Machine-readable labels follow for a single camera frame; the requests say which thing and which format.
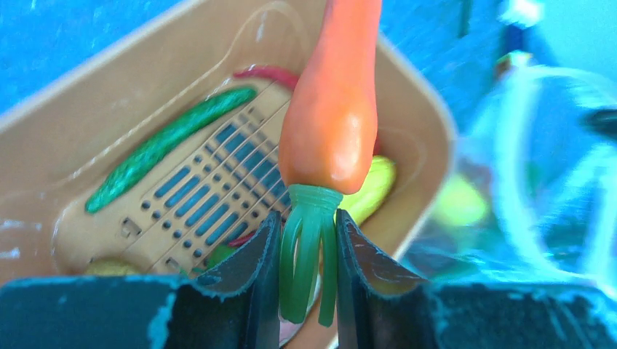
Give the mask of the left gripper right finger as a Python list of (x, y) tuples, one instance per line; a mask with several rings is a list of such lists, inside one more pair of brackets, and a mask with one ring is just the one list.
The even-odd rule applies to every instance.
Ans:
[(614, 348), (616, 303), (575, 284), (428, 282), (338, 210), (340, 348)]

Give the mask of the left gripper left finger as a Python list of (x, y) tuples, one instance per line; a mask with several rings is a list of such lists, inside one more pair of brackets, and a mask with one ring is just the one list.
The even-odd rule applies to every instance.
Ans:
[(3, 348), (277, 348), (281, 215), (194, 279), (27, 278), (1, 288)]

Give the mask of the orange plastic tub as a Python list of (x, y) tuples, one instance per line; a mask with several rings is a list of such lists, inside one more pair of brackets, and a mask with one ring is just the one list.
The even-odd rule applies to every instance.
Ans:
[(299, 71), (322, 1), (187, 1), (1, 118), (1, 288), (84, 275), (118, 259), (138, 275), (194, 279), (287, 214), (276, 143), (289, 93), (258, 96), (179, 145), (96, 215), (84, 203), (142, 141), (220, 90), (232, 73)]

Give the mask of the orange carrot green top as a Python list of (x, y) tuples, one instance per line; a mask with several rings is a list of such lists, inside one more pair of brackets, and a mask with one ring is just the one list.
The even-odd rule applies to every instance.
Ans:
[(375, 53), (382, 3), (329, 1), (317, 44), (292, 94), (278, 165), (292, 209), (279, 263), (280, 313), (301, 324), (322, 280), (319, 322), (333, 322), (338, 281), (335, 212), (369, 171), (378, 114)]

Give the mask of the clear zip top bag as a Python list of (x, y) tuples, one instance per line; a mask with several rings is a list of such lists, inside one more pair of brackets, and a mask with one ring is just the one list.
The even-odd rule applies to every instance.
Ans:
[(583, 120), (616, 83), (527, 65), (500, 77), (404, 263), (444, 281), (582, 282), (616, 294), (616, 145)]

